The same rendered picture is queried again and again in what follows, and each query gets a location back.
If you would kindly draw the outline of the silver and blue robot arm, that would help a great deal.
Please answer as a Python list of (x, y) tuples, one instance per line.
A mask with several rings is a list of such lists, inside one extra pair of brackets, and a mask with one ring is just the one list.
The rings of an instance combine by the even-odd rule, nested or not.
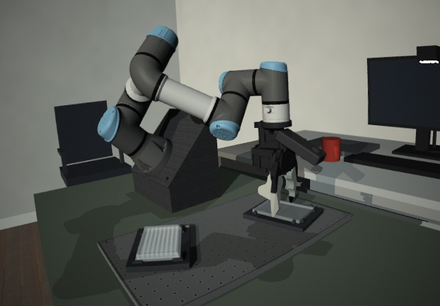
[[(202, 119), (214, 137), (226, 141), (237, 137), (250, 96), (261, 96), (263, 122), (290, 121), (287, 63), (262, 62), (260, 69), (224, 72), (219, 78), (221, 98), (212, 97), (162, 73), (178, 42), (170, 28), (152, 29), (131, 60), (131, 77), (118, 103), (105, 111), (98, 124), (98, 134), (148, 177), (164, 168), (173, 150), (166, 138), (140, 127), (152, 101)], [(275, 140), (314, 166), (327, 155), (288, 128), (278, 131)]]

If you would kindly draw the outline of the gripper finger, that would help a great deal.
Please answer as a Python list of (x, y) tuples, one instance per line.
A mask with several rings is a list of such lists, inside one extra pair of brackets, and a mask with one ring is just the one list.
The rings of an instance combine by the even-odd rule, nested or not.
[(283, 178), (283, 188), (289, 191), (289, 202), (294, 202), (296, 194), (296, 182), (298, 179), (298, 163), (297, 159), (291, 171), (285, 171), (285, 174), (281, 174)]
[(281, 188), (283, 185), (283, 178), (281, 176), (280, 160), (274, 161), (271, 167), (270, 174), (267, 177), (266, 184), (258, 187), (259, 195), (271, 201), (272, 217), (275, 217), (280, 208)]

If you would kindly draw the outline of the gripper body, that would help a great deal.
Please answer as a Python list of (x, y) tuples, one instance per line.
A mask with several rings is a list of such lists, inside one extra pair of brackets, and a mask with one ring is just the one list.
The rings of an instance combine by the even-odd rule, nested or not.
[(266, 173), (271, 170), (274, 161), (280, 160), (281, 174), (290, 171), (296, 161), (296, 154), (286, 146), (275, 140), (279, 130), (292, 126), (292, 120), (288, 122), (254, 122), (254, 128), (258, 128), (258, 144), (251, 148), (252, 169)]

